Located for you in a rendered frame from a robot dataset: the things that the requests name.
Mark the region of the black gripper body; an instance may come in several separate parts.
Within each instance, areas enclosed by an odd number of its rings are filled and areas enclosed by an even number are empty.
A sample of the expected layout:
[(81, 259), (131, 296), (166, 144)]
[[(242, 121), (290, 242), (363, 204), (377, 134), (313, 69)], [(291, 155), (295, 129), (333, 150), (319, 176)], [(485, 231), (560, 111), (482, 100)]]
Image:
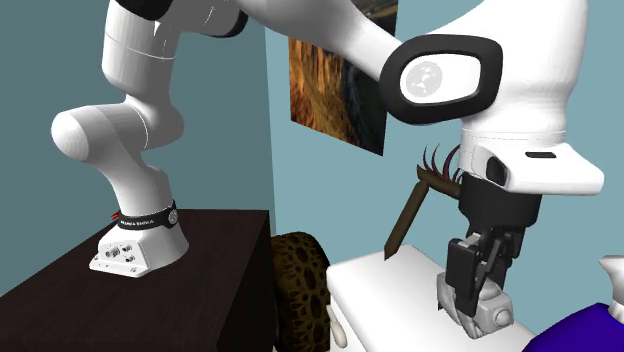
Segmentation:
[(541, 195), (511, 193), (469, 173), (462, 175), (459, 211), (476, 232), (531, 227), (537, 221), (541, 200)]

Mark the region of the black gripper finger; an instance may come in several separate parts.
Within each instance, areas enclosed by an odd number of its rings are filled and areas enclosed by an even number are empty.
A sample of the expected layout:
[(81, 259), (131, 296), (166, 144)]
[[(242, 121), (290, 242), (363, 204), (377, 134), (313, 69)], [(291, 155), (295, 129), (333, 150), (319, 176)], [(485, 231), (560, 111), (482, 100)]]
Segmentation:
[(490, 279), (504, 288), (507, 270), (519, 257), (524, 234), (522, 227), (493, 227), (481, 235), (481, 284)]
[(455, 289), (455, 308), (474, 317), (479, 293), (494, 261), (487, 235), (471, 232), (466, 238), (448, 243), (445, 282)]

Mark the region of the grey white toy figure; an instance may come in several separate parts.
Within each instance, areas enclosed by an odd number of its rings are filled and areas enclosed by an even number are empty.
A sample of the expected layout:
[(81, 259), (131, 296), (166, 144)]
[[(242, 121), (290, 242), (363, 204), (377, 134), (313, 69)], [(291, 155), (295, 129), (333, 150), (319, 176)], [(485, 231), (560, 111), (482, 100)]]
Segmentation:
[(456, 307), (455, 289), (445, 282), (445, 273), (436, 278), (438, 309), (460, 325), (472, 339), (479, 339), (514, 323), (510, 297), (491, 279), (487, 278), (479, 295), (474, 317), (460, 312)]

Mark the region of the brown twig with red spikes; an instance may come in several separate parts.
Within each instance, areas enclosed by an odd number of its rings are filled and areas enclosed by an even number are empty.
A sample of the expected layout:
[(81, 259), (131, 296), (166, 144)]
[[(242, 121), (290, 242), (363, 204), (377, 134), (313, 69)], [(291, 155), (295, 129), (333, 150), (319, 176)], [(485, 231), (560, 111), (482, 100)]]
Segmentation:
[(430, 189), (455, 200), (459, 199), (462, 169), (457, 167), (454, 172), (451, 169), (451, 162), (459, 149), (460, 145), (457, 145), (448, 153), (441, 169), (436, 165), (438, 147), (434, 148), (430, 158), (427, 158), (427, 149), (424, 149), (422, 164), (416, 167), (418, 182), (384, 245), (385, 260), (397, 253)]

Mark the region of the white cabinet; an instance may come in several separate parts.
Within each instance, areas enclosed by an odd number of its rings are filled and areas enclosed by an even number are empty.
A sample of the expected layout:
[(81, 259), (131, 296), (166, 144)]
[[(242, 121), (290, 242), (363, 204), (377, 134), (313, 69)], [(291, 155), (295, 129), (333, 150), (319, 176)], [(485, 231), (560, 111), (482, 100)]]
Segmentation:
[(443, 268), (404, 244), (330, 266), (328, 352), (522, 352), (535, 337), (516, 321), (479, 339), (437, 308)]

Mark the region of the blue rounded object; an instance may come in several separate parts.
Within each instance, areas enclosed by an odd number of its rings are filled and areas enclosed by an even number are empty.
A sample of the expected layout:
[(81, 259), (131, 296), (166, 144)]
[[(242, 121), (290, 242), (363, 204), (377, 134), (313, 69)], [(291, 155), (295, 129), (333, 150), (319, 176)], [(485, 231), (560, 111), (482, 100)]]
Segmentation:
[(624, 352), (624, 324), (596, 303), (535, 336), (522, 352)]

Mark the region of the white vase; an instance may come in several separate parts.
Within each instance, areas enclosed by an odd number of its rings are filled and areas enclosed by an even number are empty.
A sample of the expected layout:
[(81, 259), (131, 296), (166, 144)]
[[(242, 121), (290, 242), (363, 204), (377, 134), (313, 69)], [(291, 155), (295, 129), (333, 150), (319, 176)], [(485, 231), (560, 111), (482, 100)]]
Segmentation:
[(624, 325), (624, 255), (605, 255), (599, 260), (612, 285), (609, 314)]

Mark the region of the brown perforated basket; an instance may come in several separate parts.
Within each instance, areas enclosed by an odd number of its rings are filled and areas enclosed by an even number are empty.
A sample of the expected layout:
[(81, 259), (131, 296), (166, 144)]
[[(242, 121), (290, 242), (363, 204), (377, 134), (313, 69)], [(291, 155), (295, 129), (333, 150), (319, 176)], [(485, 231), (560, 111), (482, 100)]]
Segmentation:
[(305, 232), (271, 238), (278, 328), (277, 352), (328, 352), (330, 262), (319, 242)]

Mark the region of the dark robot stand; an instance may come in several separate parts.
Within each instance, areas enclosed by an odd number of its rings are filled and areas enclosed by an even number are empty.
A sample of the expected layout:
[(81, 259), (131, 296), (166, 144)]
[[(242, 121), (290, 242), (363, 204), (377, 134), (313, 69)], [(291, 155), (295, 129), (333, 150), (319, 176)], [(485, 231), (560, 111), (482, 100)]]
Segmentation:
[(182, 210), (190, 244), (140, 278), (89, 269), (93, 235), (0, 297), (0, 352), (271, 352), (266, 210)]

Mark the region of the orange landscape wall picture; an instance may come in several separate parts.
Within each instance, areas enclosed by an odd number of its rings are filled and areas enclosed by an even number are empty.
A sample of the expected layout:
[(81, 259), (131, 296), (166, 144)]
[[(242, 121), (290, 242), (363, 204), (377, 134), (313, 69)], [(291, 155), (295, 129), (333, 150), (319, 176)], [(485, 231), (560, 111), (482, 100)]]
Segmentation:
[(386, 109), (378, 80), (400, 45), (394, 37), (399, 0), (351, 0), (362, 12), (348, 38), (347, 56), (291, 38), (291, 120), (381, 155)]

